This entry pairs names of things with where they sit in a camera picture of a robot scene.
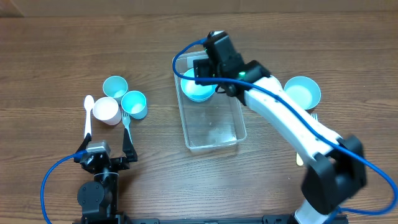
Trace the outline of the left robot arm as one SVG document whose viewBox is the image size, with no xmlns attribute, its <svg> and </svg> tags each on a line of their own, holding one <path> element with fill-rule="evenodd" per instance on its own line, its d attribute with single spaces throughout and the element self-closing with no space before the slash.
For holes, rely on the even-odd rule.
<svg viewBox="0 0 398 224">
<path fill-rule="evenodd" d="M 131 219 L 118 209 L 119 171 L 130 169 L 130 163 L 138 160 L 127 129 L 123 136 L 121 157 L 110 157 L 110 147 L 105 141 L 93 142 L 87 134 L 76 151 L 74 162 L 93 174 L 93 180 L 84 183 L 78 190 L 77 200 L 81 206 L 80 223 L 131 223 Z"/>
</svg>

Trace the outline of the pink cup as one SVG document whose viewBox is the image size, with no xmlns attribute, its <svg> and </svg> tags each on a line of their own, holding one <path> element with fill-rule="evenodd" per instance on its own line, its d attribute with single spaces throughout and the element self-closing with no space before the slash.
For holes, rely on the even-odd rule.
<svg viewBox="0 0 398 224">
<path fill-rule="evenodd" d="M 111 97 L 102 97 L 94 103 L 94 117 L 105 124 L 114 126 L 121 121 L 121 111 L 118 102 Z"/>
</svg>

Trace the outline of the light green bowl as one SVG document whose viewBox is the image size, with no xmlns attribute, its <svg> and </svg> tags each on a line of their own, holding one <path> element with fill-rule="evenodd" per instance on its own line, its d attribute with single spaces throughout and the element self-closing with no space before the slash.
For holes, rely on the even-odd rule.
<svg viewBox="0 0 398 224">
<path fill-rule="evenodd" d="M 312 110 L 322 98 L 318 84 L 305 76 L 297 76 L 288 80 L 284 86 L 284 91 L 304 110 Z"/>
</svg>

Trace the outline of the white bowl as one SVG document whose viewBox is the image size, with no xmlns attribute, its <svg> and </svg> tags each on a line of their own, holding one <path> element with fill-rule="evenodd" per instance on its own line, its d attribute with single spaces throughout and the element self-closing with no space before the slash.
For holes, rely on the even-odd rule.
<svg viewBox="0 0 398 224">
<path fill-rule="evenodd" d="M 273 75 L 271 75 L 270 79 L 271 79 L 274 83 L 276 83 L 276 84 L 278 85 L 279 88 L 282 89 L 282 85 L 281 85 L 280 81 L 279 81 L 276 77 L 274 77 Z"/>
</svg>

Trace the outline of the blue bowl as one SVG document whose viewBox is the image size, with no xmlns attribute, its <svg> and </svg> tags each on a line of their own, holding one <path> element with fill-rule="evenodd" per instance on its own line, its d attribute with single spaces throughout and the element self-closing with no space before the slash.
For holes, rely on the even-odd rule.
<svg viewBox="0 0 398 224">
<path fill-rule="evenodd" d="M 194 80 L 184 78 L 181 79 L 180 86 L 185 96 L 194 102 L 208 100 L 215 93 L 216 89 L 216 85 L 197 85 Z"/>
</svg>

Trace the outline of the yellow fork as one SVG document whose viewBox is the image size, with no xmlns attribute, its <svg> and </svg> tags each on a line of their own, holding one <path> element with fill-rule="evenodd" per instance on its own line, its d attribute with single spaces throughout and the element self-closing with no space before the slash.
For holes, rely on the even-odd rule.
<svg viewBox="0 0 398 224">
<path fill-rule="evenodd" d="M 299 156 L 298 153 L 296 153 L 296 164 L 297 164 L 298 166 L 303 166 L 303 160 L 302 160 L 302 158 Z"/>
</svg>

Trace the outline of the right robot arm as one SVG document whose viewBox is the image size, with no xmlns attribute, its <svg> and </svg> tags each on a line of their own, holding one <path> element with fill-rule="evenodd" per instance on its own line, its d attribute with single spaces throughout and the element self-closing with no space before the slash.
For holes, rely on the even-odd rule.
<svg viewBox="0 0 398 224">
<path fill-rule="evenodd" d="M 193 61 L 195 81 L 217 84 L 230 97 L 264 117 L 293 146 L 307 173 L 305 198 L 292 223 L 330 223 L 340 205 L 366 184 L 363 145 L 355 136 L 343 139 L 299 107 L 259 62 L 244 63 L 240 54 L 208 55 Z"/>
</svg>

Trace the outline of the light blue fork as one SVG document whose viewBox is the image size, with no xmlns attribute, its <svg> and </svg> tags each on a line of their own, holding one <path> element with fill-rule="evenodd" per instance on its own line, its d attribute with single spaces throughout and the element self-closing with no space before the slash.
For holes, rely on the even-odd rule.
<svg viewBox="0 0 398 224">
<path fill-rule="evenodd" d="M 311 116 L 312 116 L 315 120 L 318 119 L 318 115 L 317 115 L 316 113 L 312 113 Z"/>
</svg>

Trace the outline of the blue cup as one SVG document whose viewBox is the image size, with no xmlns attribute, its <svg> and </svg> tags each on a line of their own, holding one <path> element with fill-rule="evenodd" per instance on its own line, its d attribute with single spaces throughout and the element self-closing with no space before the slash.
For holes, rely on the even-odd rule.
<svg viewBox="0 0 398 224">
<path fill-rule="evenodd" d="M 134 119 L 144 119 L 148 112 L 147 98 L 137 90 L 127 92 L 121 100 L 121 106 Z"/>
</svg>

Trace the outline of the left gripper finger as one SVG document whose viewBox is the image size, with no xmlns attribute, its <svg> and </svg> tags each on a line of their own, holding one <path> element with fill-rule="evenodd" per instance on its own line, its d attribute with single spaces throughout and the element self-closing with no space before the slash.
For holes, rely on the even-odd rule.
<svg viewBox="0 0 398 224">
<path fill-rule="evenodd" d="M 129 134 L 129 130 L 127 128 L 124 128 L 123 152 L 125 153 L 128 162 L 137 162 L 137 153 L 130 137 L 131 135 Z"/>
<path fill-rule="evenodd" d="M 83 155 L 83 151 L 86 150 L 88 143 L 91 142 L 91 140 L 92 140 L 91 134 L 90 133 L 86 134 L 83 142 L 81 143 L 80 147 L 78 148 L 75 155 L 73 156 L 74 162 L 80 162 L 80 159 Z"/>
</svg>

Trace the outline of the green cup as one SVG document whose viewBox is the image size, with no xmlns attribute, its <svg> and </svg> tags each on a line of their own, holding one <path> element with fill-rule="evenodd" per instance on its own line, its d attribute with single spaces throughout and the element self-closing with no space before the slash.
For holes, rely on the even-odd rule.
<svg viewBox="0 0 398 224">
<path fill-rule="evenodd" d="M 120 76 L 108 77 L 103 83 L 103 93 L 111 98 L 114 98 L 119 104 L 123 96 L 128 92 L 127 81 Z"/>
</svg>

